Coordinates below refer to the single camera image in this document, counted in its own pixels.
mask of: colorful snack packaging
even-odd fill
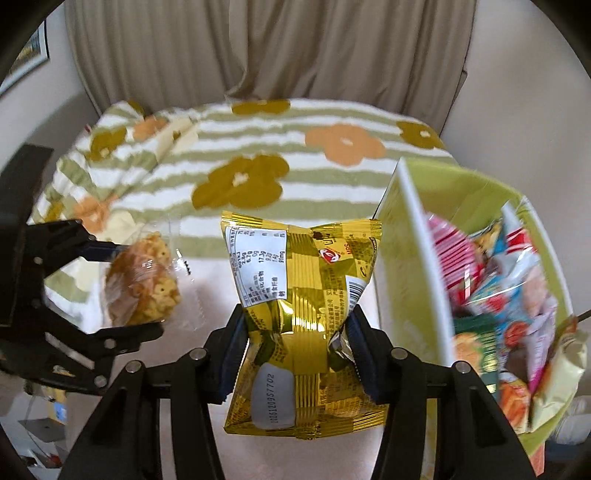
[[[577,391],[587,368],[587,333],[564,333],[544,369],[532,399],[531,430],[554,417]]]
[[[554,341],[557,308],[558,302],[549,295],[521,341],[527,351],[527,386],[532,393],[538,388],[548,351]]]
[[[159,232],[130,245],[111,262],[103,301],[113,326],[158,322],[181,301],[173,259]]]
[[[511,203],[504,204],[501,212],[502,235],[495,247],[498,253],[493,256],[493,261],[503,279],[503,286],[513,288],[522,284],[532,268],[541,265],[541,260],[531,242],[529,232],[521,224]]]
[[[495,254],[495,246],[497,245],[501,230],[501,222],[499,220],[495,220],[482,230],[468,235],[468,238],[474,243],[476,251],[483,259],[483,263],[485,265]]]
[[[499,405],[515,433],[527,431],[531,394],[523,380],[503,372],[499,375],[501,399]]]
[[[250,339],[225,430],[314,439],[382,424],[387,407],[329,349],[346,344],[335,334],[371,278],[380,221],[301,228],[224,212],[221,227]]]
[[[492,315],[454,319],[456,358],[468,362],[495,397],[498,389],[496,321]]]
[[[511,299],[511,291],[502,285],[502,278],[497,273],[486,277],[478,289],[465,303],[465,308],[474,315],[490,313],[498,317]]]
[[[459,307],[478,286],[484,271],[483,259],[465,233],[433,213],[426,216],[452,308]]]

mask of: flower pattern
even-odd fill
[[[289,100],[259,100],[257,102],[243,102],[232,105],[234,115],[256,115],[257,113],[273,113],[278,115],[288,110]]]
[[[88,233],[96,235],[105,229],[109,219],[111,203],[117,199],[112,195],[104,202],[94,197],[86,197],[73,208],[73,217],[82,220],[82,225]]]
[[[134,127],[134,140],[137,142],[143,142],[158,133],[166,127],[167,124],[168,121],[165,118],[149,116],[146,120]]]
[[[56,201],[51,202],[51,204],[49,205],[49,208],[47,209],[47,213],[46,213],[45,217],[43,218],[43,222],[44,223],[57,222],[60,219],[63,211],[64,211],[64,203],[61,200],[56,200]]]
[[[336,124],[306,132],[308,147],[322,148],[326,158],[345,167],[359,165],[364,158],[382,158],[386,148],[379,138],[356,125]]]
[[[89,161],[101,161],[113,153],[125,141],[126,127],[100,131],[92,135],[90,151],[85,154]]]
[[[279,155],[258,154],[253,159],[235,157],[207,175],[207,182],[193,191],[196,209],[233,205],[253,209],[276,202],[283,193],[277,179],[289,172],[288,163]]]
[[[143,223],[135,223],[129,212],[113,212],[105,222],[104,230],[95,235],[97,240],[124,245],[136,237],[143,227]],[[80,290],[90,292],[99,279],[100,264],[87,262],[83,258],[78,258],[75,262],[78,266],[72,272],[74,283]]]
[[[418,148],[441,148],[445,150],[445,145],[437,135],[437,132],[428,125],[417,124],[415,122],[396,122],[397,127],[402,130],[400,137],[408,144]]]

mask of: curtain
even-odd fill
[[[476,0],[68,0],[98,110],[225,99],[351,100],[440,131],[461,86]]]

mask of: nutrition label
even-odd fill
[[[226,227],[230,265],[242,305],[287,299],[286,243],[285,230]]]

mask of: picture frame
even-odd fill
[[[47,26],[44,21],[12,64],[8,75],[0,85],[0,95],[47,60],[49,60],[49,50],[47,49]]]

